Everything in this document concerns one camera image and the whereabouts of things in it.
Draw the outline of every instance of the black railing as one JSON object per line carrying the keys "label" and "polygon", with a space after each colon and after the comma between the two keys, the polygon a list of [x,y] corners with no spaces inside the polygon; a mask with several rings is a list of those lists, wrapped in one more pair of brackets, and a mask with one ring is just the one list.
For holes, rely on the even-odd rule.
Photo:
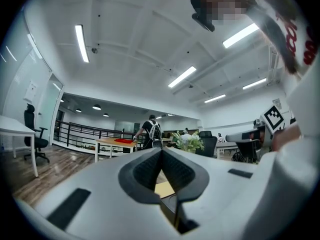
{"label": "black railing", "polygon": [[[81,125],[73,122],[63,122],[60,120],[55,121],[53,139],[57,142],[61,142],[69,146],[76,146],[77,148],[87,149],[94,151],[96,149],[97,139],[102,138],[118,138],[132,140],[135,133],[125,132],[120,130],[109,130],[97,127],[91,127],[86,125]],[[145,134],[141,134],[138,137],[138,144],[141,144],[145,140]],[[100,151],[106,151],[109,145],[98,145],[98,153]],[[129,153],[129,148],[123,148],[123,153]]]}

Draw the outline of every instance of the table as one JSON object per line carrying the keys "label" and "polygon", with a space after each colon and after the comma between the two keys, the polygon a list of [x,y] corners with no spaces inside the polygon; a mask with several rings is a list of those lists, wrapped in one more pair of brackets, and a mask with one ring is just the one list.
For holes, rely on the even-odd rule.
{"label": "table", "polygon": [[12,136],[12,151],[13,157],[16,158],[15,137],[31,137],[31,161],[33,166],[34,176],[38,177],[36,156],[35,156],[35,134],[36,132],[29,129],[19,121],[0,115],[0,135]]}
{"label": "table", "polygon": [[217,142],[215,145],[216,157],[220,159],[220,150],[236,150],[238,148],[235,142]]}
{"label": "table", "polygon": [[130,149],[130,153],[135,150],[138,150],[138,143],[137,142],[132,142],[132,143],[122,143],[122,142],[117,142],[116,140],[119,138],[99,138],[95,140],[95,155],[94,155],[94,161],[97,163],[98,162],[98,147],[99,144],[107,144],[110,146],[110,158],[112,158],[112,147],[120,147],[120,148],[127,148]]}

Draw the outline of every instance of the flower bouquet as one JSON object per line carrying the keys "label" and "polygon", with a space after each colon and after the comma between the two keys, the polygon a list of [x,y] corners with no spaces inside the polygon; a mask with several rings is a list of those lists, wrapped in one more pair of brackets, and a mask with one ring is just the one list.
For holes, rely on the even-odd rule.
{"label": "flower bouquet", "polygon": [[172,133],[172,135],[177,139],[176,145],[179,149],[191,153],[195,153],[196,149],[204,150],[204,142],[199,137],[199,131],[196,131],[192,135],[184,134],[180,135],[177,131],[176,133]]}

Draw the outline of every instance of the glass door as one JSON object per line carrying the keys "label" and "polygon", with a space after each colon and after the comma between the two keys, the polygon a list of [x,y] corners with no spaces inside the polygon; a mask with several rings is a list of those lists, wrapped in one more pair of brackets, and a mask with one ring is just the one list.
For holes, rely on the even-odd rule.
{"label": "glass door", "polygon": [[40,129],[40,127],[43,127],[47,129],[43,131],[42,135],[42,139],[47,141],[50,141],[51,123],[62,87],[63,85],[52,74],[41,97],[38,114],[36,115],[35,120],[35,128]]}

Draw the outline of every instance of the ceiling light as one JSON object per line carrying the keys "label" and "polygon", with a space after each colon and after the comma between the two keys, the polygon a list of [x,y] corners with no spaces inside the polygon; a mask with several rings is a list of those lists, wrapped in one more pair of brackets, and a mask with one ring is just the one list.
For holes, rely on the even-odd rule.
{"label": "ceiling light", "polygon": [[59,90],[59,92],[61,91],[58,85],[56,85],[54,82],[52,84]]}
{"label": "ceiling light", "polygon": [[266,78],[261,79],[261,80],[259,80],[259,81],[256,81],[256,82],[253,82],[253,83],[250,83],[250,84],[248,84],[248,85],[246,85],[246,86],[242,87],[242,89],[243,89],[243,90],[248,89],[248,88],[250,88],[250,87],[252,87],[252,86],[256,86],[256,85],[258,85],[258,84],[261,84],[261,83],[263,83],[263,82],[265,82],[265,81],[267,81],[267,79],[266,79]]}
{"label": "ceiling light", "polygon": [[27,34],[27,37],[28,37],[28,39],[30,41],[30,44],[31,44],[32,48],[34,49],[36,55],[39,57],[39,59],[42,59],[42,56],[41,56],[41,54],[40,54],[40,52],[39,52],[39,50],[38,50],[33,38],[32,38],[32,36],[30,34]]}
{"label": "ceiling light", "polygon": [[98,104],[95,104],[92,108],[93,108],[94,110],[101,110],[101,107],[100,107],[100,105],[98,105]]}
{"label": "ceiling light", "polygon": [[9,50],[8,46],[6,46],[6,49],[8,50],[8,52],[10,53],[10,55],[12,56],[12,58],[13,58],[15,61],[17,61],[16,58],[15,58],[15,56],[14,56],[14,55],[11,53],[11,51]]}
{"label": "ceiling light", "polygon": [[5,60],[5,58],[1,55],[1,53],[0,53],[0,56],[1,56],[1,58],[4,60],[4,62],[7,62],[7,61]]}
{"label": "ceiling light", "polygon": [[246,36],[250,35],[251,33],[258,30],[258,26],[253,23],[250,26],[247,26],[246,28],[242,29],[240,32],[236,33],[235,35],[231,36],[228,40],[223,42],[223,45],[225,48],[229,48],[236,42],[240,41],[242,38],[245,38]]}
{"label": "ceiling light", "polygon": [[172,83],[170,83],[168,86],[170,88],[176,86],[177,84],[179,84],[183,79],[185,79],[187,76],[191,75],[193,72],[195,72],[197,69],[192,66],[190,67],[187,71],[185,71],[184,73],[182,73],[180,76],[178,76]]}
{"label": "ceiling light", "polygon": [[84,62],[89,62],[88,53],[85,44],[84,27],[82,25],[75,25],[76,38],[78,39],[78,44],[80,52]]}
{"label": "ceiling light", "polygon": [[218,100],[218,99],[221,99],[221,98],[224,98],[224,97],[226,97],[226,95],[225,95],[225,94],[222,94],[222,95],[220,95],[220,96],[218,96],[218,97],[215,97],[215,98],[212,98],[212,99],[208,99],[208,100],[206,100],[204,103],[213,102],[213,101],[215,101],[215,100]]}

